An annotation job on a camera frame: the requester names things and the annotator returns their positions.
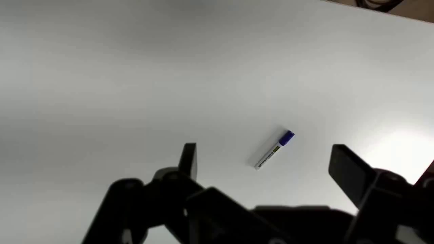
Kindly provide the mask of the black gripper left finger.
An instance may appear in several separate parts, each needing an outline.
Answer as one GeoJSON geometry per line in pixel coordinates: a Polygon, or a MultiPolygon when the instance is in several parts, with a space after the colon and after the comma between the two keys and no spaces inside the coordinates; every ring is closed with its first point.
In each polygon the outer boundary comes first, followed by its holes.
{"type": "Polygon", "coordinates": [[[187,174],[189,178],[196,178],[197,163],[196,163],[196,143],[187,142],[183,146],[181,155],[178,159],[178,170],[187,174]]]}

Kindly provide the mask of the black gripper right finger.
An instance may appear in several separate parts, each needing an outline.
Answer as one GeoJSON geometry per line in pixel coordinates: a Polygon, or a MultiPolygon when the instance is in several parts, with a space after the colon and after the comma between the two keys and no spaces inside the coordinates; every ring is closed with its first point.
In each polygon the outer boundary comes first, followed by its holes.
{"type": "Polygon", "coordinates": [[[376,172],[347,144],[334,143],[330,148],[328,173],[352,204],[360,209],[376,172]]]}

